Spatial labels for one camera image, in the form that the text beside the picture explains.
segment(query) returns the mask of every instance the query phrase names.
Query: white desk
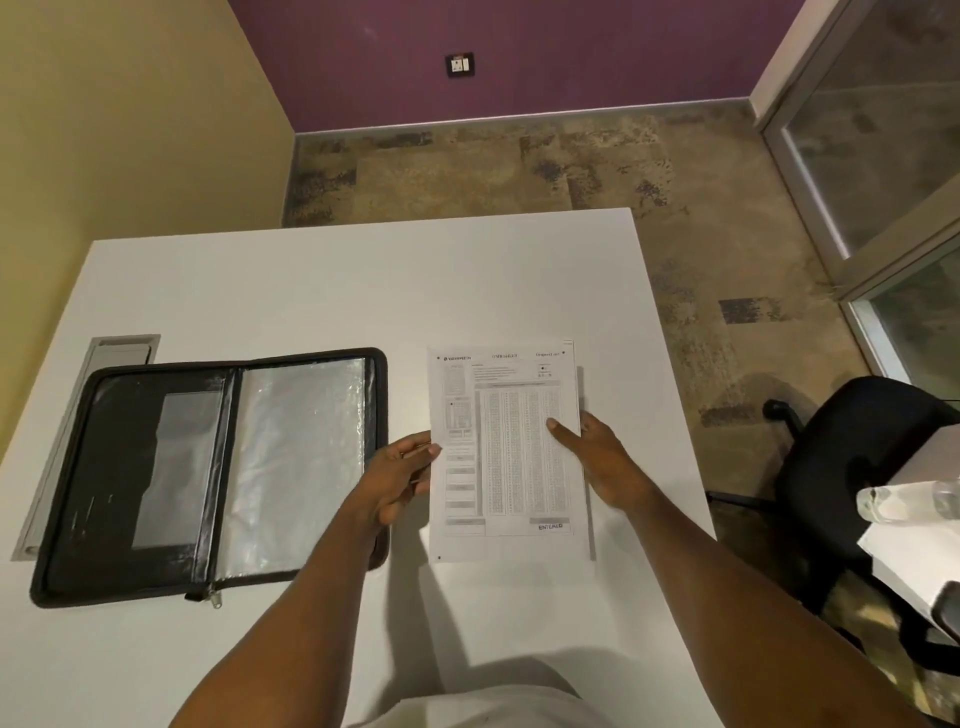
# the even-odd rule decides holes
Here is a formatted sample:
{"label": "white desk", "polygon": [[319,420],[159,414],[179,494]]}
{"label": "white desk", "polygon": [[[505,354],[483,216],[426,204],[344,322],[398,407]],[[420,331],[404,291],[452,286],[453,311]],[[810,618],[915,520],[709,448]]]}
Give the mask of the white desk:
{"label": "white desk", "polygon": [[[0,467],[0,551],[91,337],[152,333],[157,362],[379,347],[395,437],[428,426],[428,344],[572,338],[588,406],[712,533],[629,210],[95,243]],[[627,523],[591,507],[595,565],[448,565],[420,575],[423,595],[416,534],[397,534],[364,587],[347,722],[392,681],[427,685],[425,610],[449,688],[470,683],[465,666],[535,654],[623,726],[719,726]],[[165,725],[283,588],[225,591],[218,611],[178,597],[44,611],[27,596],[32,568],[0,564],[11,726]]]}

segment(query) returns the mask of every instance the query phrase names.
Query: clear plastic sleeve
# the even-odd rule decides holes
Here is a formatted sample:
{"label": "clear plastic sleeve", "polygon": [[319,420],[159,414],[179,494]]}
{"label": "clear plastic sleeve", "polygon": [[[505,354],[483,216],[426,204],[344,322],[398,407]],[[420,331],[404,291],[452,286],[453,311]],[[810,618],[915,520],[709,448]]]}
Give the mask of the clear plastic sleeve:
{"label": "clear plastic sleeve", "polygon": [[163,399],[150,485],[140,500],[133,548],[194,544],[200,534],[223,392]]}
{"label": "clear plastic sleeve", "polygon": [[363,359],[244,373],[216,578],[296,570],[364,470]]}

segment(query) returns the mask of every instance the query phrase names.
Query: wall socket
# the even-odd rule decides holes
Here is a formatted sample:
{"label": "wall socket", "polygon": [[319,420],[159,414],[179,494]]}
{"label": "wall socket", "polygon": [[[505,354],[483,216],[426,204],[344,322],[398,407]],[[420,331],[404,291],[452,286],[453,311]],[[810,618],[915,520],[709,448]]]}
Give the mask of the wall socket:
{"label": "wall socket", "polygon": [[472,53],[457,53],[446,57],[446,75],[451,79],[473,76],[477,72]]}

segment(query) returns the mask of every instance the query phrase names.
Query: answer sheet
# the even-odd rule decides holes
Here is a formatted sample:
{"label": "answer sheet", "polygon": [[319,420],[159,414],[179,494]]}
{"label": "answer sheet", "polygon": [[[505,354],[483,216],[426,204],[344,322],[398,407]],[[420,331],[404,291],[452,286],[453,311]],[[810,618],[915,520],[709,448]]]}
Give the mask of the answer sheet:
{"label": "answer sheet", "polygon": [[429,352],[430,561],[590,558],[580,462],[547,431],[580,432],[572,342]]}

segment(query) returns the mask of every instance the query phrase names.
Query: yellow wall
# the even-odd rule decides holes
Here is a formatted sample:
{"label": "yellow wall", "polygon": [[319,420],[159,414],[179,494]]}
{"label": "yellow wall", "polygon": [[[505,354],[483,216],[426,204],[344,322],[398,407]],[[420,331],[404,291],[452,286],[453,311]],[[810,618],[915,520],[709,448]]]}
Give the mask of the yellow wall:
{"label": "yellow wall", "polygon": [[5,2],[0,106],[2,457],[89,243],[278,227],[294,137],[227,0]]}

